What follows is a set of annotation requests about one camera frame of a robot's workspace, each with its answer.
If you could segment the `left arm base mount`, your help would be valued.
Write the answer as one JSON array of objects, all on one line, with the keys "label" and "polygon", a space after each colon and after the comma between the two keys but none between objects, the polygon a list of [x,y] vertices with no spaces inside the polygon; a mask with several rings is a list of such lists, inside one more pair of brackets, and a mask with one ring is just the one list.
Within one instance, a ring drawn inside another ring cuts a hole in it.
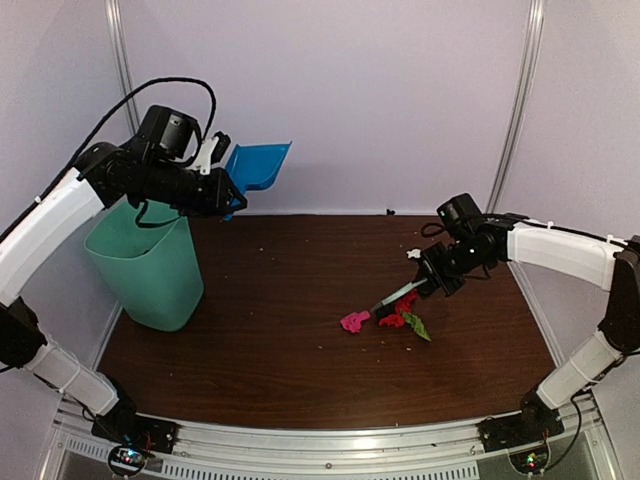
[{"label": "left arm base mount", "polygon": [[103,439],[135,447],[151,453],[171,454],[177,435],[177,424],[142,415],[131,397],[117,391],[116,403],[104,414],[92,412],[91,433]]}]

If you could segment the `blue plastic dustpan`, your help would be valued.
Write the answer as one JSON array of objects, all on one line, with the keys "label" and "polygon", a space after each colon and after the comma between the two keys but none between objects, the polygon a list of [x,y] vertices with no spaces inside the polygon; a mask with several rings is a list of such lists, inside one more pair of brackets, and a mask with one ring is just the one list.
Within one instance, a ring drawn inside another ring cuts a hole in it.
[{"label": "blue plastic dustpan", "polygon": [[224,169],[240,198],[232,201],[231,212],[223,217],[225,221],[230,221],[235,212],[247,207],[247,192],[264,191],[275,183],[291,146],[289,142],[234,147]]}]

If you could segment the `mint green hand brush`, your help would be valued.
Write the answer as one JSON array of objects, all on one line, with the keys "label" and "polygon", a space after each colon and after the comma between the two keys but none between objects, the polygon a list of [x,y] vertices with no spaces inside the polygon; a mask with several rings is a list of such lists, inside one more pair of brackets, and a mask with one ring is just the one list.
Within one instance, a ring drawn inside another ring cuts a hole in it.
[{"label": "mint green hand brush", "polygon": [[395,291],[394,293],[390,294],[389,296],[387,296],[386,298],[384,298],[383,300],[381,300],[380,302],[375,304],[370,309],[370,312],[372,314],[374,314],[378,310],[385,309],[385,308],[393,305],[397,300],[401,299],[407,293],[410,293],[412,290],[414,290],[417,287],[419,287],[420,285],[424,284],[426,281],[427,281],[427,279],[424,278],[424,279],[421,279],[421,280],[412,281],[412,282],[409,282],[409,283],[405,284],[404,286],[399,288],[397,291]]}]

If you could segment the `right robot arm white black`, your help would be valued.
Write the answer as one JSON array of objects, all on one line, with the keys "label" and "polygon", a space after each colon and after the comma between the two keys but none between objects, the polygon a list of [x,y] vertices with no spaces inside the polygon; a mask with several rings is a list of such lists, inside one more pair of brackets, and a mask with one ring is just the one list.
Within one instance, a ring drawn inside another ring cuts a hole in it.
[{"label": "right robot arm white black", "polygon": [[516,213],[485,213],[468,193],[449,199],[436,213],[438,222],[424,225],[421,235],[445,234],[450,242],[406,254],[417,265],[422,296],[437,290],[450,296],[472,271],[499,263],[548,270],[607,295],[595,332],[523,398],[512,430],[519,440],[533,441],[550,426],[551,411],[638,352],[639,239],[599,236]]}]

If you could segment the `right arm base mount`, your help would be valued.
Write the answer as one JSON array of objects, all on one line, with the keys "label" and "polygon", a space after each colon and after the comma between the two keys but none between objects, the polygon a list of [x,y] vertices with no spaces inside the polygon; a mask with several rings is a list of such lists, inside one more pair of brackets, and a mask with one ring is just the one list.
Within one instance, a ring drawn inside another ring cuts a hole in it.
[{"label": "right arm base mount", "polygon": [[549,408],[535,390],[520,402],[520,411],[503,417],[487,417],[477,424],[486,452],[541,442],[565,431],[557,408]]}]

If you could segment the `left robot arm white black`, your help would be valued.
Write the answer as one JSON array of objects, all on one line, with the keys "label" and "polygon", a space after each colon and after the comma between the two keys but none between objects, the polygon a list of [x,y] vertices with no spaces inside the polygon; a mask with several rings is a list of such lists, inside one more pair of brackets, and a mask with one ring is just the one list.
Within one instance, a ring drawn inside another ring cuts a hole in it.
[{"label": "left robot arm white black", "polygon": [[218,167],[231,144],[208,136],[194,118],[152,106],[138,132],[117,146],[83,147],[52,190],[1,237],[1,362],[25,369],[96,416],[123,444],[137,442],[144,424],[125,396],[43,333],[20,294],[42,264],[81,226],[121,198],[162,203],[185,217],[232,214],[247,200]]}]

